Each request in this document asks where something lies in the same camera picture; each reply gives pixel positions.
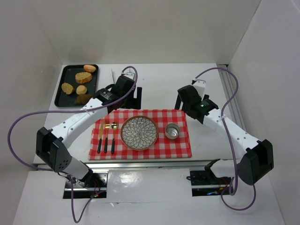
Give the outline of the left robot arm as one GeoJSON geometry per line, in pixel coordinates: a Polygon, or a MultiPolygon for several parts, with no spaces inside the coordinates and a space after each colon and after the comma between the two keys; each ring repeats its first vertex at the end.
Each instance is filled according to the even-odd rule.
{"type": "Polygon", "coordinates": [[[56,173],[66,173],[86,186],[96,179],[93,171],[82,161],[72,157],[68,148],[87,128],[111,111],[122,106],[126,94],[132,93],[135,80],[121,75],[110,90],[102,88],[67,120],[37,132],[36,154],[56,173]]]}

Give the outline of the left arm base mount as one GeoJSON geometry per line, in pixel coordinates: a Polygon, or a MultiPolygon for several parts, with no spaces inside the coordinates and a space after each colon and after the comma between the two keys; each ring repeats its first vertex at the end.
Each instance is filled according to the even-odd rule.
{"type": "Polygon", "coordinates": [[[71,199],[71,186],[73,186],[74,199],[104,199],[107,197],[108,172],[94,173],[92,178],[83,182],[72,177],[70,180],[66,176],[63,199],[71,199]]]}

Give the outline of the small round muffin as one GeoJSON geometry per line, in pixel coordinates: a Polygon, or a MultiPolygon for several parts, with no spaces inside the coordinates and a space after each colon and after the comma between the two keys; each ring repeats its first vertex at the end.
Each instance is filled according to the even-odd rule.
{"type": "Polygon", "coordinates": [[[87,88],[84,85],[79,85],[76,88],[76,93],[77,93],[77,95],[86,94],[87,93],[87,88]]]}

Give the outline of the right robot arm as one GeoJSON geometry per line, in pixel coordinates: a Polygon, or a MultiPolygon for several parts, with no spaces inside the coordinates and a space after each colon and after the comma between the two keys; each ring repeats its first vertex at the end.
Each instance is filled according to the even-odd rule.
{"type": "Polygon", "coordinates": [[[237,158],[236,161],[215,159],[206,165],[205,170],[213,178],[238,176],[248,185],[255,184],[274,168],[271,142],[266,139],[260,141],[251,136],[222,114],[209,96],[201,96],[204,89],[203,80],[194,80],[191,85],[178,89],[175,108],[181,108],[189,117],[198,120],[229,141],[237,158]]]}

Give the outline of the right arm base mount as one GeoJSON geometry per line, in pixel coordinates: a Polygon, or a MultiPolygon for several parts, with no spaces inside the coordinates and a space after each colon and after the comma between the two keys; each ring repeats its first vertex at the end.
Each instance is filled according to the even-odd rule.
{"type": "Polygon", "coordinates": [[[212,172],[211,167],[220,161],[215,159],[209,162],[202,170],[190,171],[186,177],[191,183],[192,196],[217,196],[224,193],[229,195],[230,177],[218,178],[212,172]]]}

